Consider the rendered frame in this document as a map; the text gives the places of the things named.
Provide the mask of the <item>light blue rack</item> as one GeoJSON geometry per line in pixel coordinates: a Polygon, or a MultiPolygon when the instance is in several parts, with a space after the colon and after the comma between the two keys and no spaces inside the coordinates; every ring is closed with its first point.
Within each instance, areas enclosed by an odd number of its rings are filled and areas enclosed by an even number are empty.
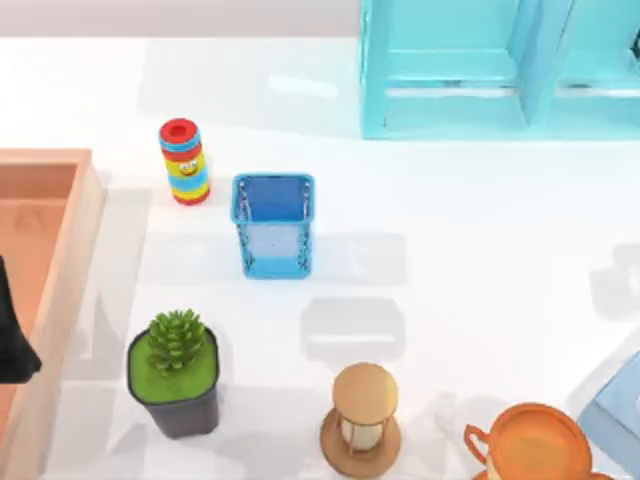
{"type": "Polygon", "coordinates": [[[640,140],[640,0],[360,0],[369,139],[640,140]]]}

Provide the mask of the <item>wooden hourglass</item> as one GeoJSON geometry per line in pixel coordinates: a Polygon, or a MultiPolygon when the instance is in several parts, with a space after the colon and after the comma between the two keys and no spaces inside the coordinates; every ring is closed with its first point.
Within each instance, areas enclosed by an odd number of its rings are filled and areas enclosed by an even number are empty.
{"type": "Polygon", "coordinates": [[[401,432],[394,418],[399,391],[382,366],[359,362],[335,378],[333,407],[320,428],[320,448],[327,463],[355,480],[372,480],[396,462],[401,432]]]}

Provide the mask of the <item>stack of coloured rings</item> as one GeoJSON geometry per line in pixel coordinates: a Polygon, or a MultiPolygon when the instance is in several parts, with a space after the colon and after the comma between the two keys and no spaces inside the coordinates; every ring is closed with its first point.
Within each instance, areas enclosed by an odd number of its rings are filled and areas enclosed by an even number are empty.
{"type": "Polygon", "coordinates": [[[159,130],[159,144],[173,198],[183,205],[203,202],[210,182],[197,125],[186,118],[170,119],[159,130]]]}

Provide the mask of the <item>blue mesh basket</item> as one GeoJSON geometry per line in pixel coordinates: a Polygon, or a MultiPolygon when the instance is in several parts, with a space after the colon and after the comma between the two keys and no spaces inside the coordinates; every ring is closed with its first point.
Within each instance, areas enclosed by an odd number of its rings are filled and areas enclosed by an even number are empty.
{"type": "Polygon", "coordinates": [[[303,279],[312,268],[315,181],[303,173],[233,179],[231,220],[242,268],[252,279],[303,279]]]}

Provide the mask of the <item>orange trophy cup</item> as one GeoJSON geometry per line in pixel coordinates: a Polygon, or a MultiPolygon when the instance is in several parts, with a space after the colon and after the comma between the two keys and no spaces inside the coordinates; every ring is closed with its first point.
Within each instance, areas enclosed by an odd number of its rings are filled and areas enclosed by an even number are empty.
{"type": "Polygon", "coordinates": [[[614,480],[593,470],[591,448],[578,424],[544,404],[514,405],[488,432],[468,424],[463,437],[485,467],[473,480],[614,480]]]}

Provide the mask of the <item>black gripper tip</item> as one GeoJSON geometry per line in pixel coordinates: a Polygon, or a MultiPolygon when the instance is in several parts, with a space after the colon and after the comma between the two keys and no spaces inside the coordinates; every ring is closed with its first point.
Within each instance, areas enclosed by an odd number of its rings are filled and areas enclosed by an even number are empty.
{"type": "Polygon", "coordinates": [[[0,256],[0,384],[25,384],[41,367],[39,356],[19,325],[4,259],[0,256]]]}

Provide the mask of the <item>shallow salmon-coloured box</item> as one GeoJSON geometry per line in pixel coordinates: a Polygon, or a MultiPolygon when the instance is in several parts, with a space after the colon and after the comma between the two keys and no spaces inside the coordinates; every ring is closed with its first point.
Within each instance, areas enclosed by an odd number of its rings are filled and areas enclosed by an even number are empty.
{"type": "Polygon", "coordinates": [[[86,149],[0,149],[0,255],[42,360],[28,383],[0,385],[0,480],[40,475],[104,200],[86,149]]]}

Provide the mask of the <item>green plant in black pot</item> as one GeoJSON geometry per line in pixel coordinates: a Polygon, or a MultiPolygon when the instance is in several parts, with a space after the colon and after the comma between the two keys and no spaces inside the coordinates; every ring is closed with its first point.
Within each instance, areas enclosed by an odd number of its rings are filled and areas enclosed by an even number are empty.
{"type": "Polygon", "coordinates": [[[130,395],[170,439],[207,435],[219,423],[217,337],[191,309],[158,313],[130,342],[130,395]]]}

